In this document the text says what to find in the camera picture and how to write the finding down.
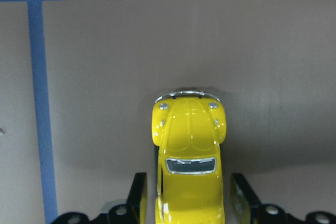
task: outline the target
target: silver screw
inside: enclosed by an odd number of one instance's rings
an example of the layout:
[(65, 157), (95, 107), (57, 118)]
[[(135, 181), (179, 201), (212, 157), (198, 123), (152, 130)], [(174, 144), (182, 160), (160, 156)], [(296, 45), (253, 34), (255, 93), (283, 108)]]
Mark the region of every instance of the silver screw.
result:
[(168, 104), (166, 104), (166, 103), (161, 103), (161, 104), (160, 104), (160, 110), (166, 110), (166, 109), (168, 109)]
[(209, 103), (209, 107), (210, 107), (210, 109), (216, 109), (216, 108), (218, 108), (218, 104), (215, 103), (215, 102), (211, 102), (211, 103)]
[(127, 208), (125, 206), (120, 206), (117, 210), (116, 210), (116, 215), (124, 215), (127, 213)]
[(266, 212), (268, 212), (270, 215), (277, 215), (279, 213), (279, 209), (275, 206), (267, 206)]
[(315, 220), (318, 223), (321, 223), (321, 224), (329, 224), (330, 223), (329, 218), (327, 216), (323, 215), (323, 214), (317, 214), (317, 215), (315, 215)]
[(77, 224), (80, 222), (80, 216), (79, 215), (73, 215), (71, 218), (68, 220), (68, 224)]

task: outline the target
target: yellow toy car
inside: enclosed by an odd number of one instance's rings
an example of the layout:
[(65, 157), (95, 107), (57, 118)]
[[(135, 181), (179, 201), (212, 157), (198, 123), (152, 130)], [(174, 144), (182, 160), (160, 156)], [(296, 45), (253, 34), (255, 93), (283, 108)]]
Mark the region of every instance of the yellow toy car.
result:
[(156, 224), (224, 224), (219, 145), (225, 135), (224, 108), (212, 94), (179, 91), (155, 101)]

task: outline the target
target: windshield frame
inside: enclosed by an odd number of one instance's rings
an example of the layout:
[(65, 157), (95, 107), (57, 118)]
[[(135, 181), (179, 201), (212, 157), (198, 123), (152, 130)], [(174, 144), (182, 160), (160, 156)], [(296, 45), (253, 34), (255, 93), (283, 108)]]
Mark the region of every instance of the windshield frame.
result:
[[(214, 162), (215, 162), (214, 168), (212, 170), (199, 170), (199, 171), (194, 171), (194, 172), (179, 172), (179, 171), (176, 171), (176, 170), (171, 170), (169, 168), (169, 165), (168, 165), (168, 161), (178, 161), (178, 162), (181, 162), (181, 163), (202, 161), (202, 163), (203, 163), (203, 162), (209, 162), (209, 161), (212, 161), (212, 160), (214, 160)], [(216, 159), (216, 157), (197, 158), (197, 159), (166, 158), (165, 163), (166, 163), (166, 169), (171, 174), (208, 174), (208, 173), (215, 172), (216, 169), (217, 169), (217, 159)]]

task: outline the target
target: gray surface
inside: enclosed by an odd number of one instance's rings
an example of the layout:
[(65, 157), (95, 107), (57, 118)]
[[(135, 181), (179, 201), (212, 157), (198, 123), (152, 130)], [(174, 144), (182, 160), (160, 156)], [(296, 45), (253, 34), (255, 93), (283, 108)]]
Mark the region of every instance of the gray surface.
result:
[(146, 171), (154, 223), (152, 105), (182, 87), (226, 108), (226, 187), (243, 172), (293, 214), (335, 209), (335, 1), (44, 2), (59, 212), (94, 217)]
[(26, 3), (0, 3), (0, 223), (43, 223)]

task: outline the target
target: silver windshield frame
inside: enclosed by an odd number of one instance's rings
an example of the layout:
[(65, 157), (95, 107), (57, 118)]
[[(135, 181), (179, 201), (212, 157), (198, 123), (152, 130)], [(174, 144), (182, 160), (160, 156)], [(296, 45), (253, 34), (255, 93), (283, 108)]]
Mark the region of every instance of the silver windshield frame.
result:
[(163, 95), (155, 100), (155, 103), (158, 103), (161, 100), (173, 98), (173, 97), (208, 97), (220, 101), (219, 98), (213, 94), (203, 92), (203, 91), (192, 91), (192, 90), (182, 90), (182, 91), (176, 91), (176, 92), (170, 92), (169, 94)]
[[(188, 163), (188, 162), (209, 162), (209, 161), (215, 161), (215, 165), (214, 165), (214, 169), (212, 170), (205, 170), (205, 171), (199, 171), (199, 172), (177, 172), (175, 170), (170, 170), (169, 165), (168, 165), (168, 161), (178, 161), (181, 163)], [(166, 163), (166, 168), (168, 170), (169, 173), (171, 174), (207, 174), (207, 173), (213, 173), (214, 171), (216, 171), (217, 169), (217, 159), (215, 157), (207, 157), (207, 158), (198, 158), (198, 159), (180, 159), (180, 158), (166, 158), (165, 160)]]

